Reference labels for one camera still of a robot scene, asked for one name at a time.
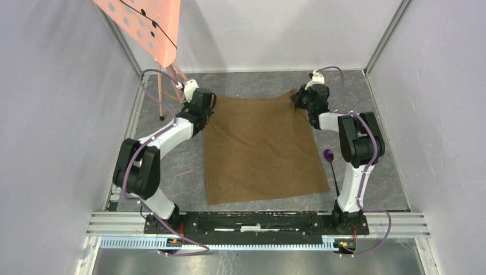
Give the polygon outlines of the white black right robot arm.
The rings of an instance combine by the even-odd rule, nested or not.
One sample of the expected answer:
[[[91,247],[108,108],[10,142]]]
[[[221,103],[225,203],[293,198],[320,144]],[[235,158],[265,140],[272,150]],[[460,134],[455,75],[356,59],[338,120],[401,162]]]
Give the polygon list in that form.
[[[330,111],[329,96],[330,89],[324,84],[302,85],[291,100],[295,108],[307,111],[309,124],[315,129],[338,133],[346,171],[331,227],[345,234],[354,223],[364,221],[363,193],[374,166],[385,153],[385,142],[374,112]]]

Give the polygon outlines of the brown cloth napkin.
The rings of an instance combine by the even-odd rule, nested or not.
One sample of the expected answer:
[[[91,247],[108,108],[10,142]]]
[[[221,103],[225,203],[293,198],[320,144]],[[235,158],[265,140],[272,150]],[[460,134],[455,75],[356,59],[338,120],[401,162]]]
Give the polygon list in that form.
[[[203,130],[210,205],[330,190],[311,126],[288,91],[273,98],[218,96]]]

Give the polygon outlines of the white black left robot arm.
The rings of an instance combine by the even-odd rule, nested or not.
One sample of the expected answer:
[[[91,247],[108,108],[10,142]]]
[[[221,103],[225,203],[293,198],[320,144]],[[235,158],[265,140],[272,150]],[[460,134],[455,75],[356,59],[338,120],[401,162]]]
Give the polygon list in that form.
[[[209,122],[217,102],[217,95],[205,88],[196,88],[192,99],[171,123],[152,135],[139,140],[125,139],[121,146],[112,176],[127,198],[140,200],[158,219],[165,233],[179,229],[180,218],[174,214],[177,206],[160,188],[160,162],[179,144],[193,138]]]

